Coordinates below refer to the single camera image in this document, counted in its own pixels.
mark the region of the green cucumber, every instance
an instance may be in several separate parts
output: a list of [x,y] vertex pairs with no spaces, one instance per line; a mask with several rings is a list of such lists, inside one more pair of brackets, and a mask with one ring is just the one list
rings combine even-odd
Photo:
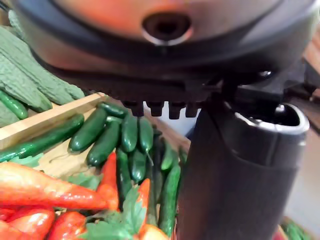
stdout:
[[172,149],[172,167],[179,165],[179,155],[178,152]]
[[98,104],[98,108],[104,109],[109,115],[124,119],[126,115],[128,114],[128,110],[124,107],[112,104],[112,103],[107,103],[107,102],[100,102]]
[[100,167],[107,160],[119,142],[120,124],[111,122],[95,142],[86,156],[86,163],[89,166]]
[[174,230],[177,212],[178,184],[181,168],[175,165],[169,172],[164,186],[159,211],[159,228],[170,238]]
[[146,175],[146,161],[147,156],[142,153],[139,149],[135,149],[132,154],[130,154],[130,170],[132,180],[138,184],[145,179]]
[[71,138],[84,124],[85,118],[82,114],[76,114],[71,119],[57,127],[37,136],[30,141],[9,147],[0,152],[0,163],[18,157],[24,159],[35,156],[50,149],[56,144]]
[[116,149],[116,179],[119,189],[119,200],[123,203],[132,188],[128,155],[121,149]]
[[139,118],[139,143],[144,153],[148,153],[154,144],[154,129],[145,117]]
[[165,138],[162,138],[162,141],[164,143],[164,154],[162,158],[161,169],[166,171],[172,167],[174,156],[170,143]]
[[180,163],[182,165],[185,165],[187,163],[188,159],[188,154],[186,151],[182,148],[182,146],[179,147],[179,158],[180,158]]
[[118,117],[116,117],[116,116],[107,116],[107,117],[106,117],[106,122],[107,122],[107,123],[118,122],[118,123],[122,124],[122,121],[123,121],[123,119],[118,118]]
[[25,108],[25,106],[2,90],[0,90],[0,101],[20,120],[26,119],[28,117],[28,110]]
[[121,148],[130,153],[135,150],[138,142],[137,118],[128,114],[122,122]]
[[153,166],[149,161],[146,163],[145,178],[150,179],[150,191],[149,191],[148,208],[146,211],[146,223],[158,227],[155,180],[154,180]]
[[71,138],[68,151],[82,153],[93,144],[104,130],[107,113],[97,108],[84,122],[80,130]]
[[155,201],[156,203],[158,203],[160,201],[161,192],[164,185],[164,174],[161,171],[163,142],[160,141],[158,137],[154,139],[152,150],[153,150],[152,159],[154,162],[153,178],[154,178]]

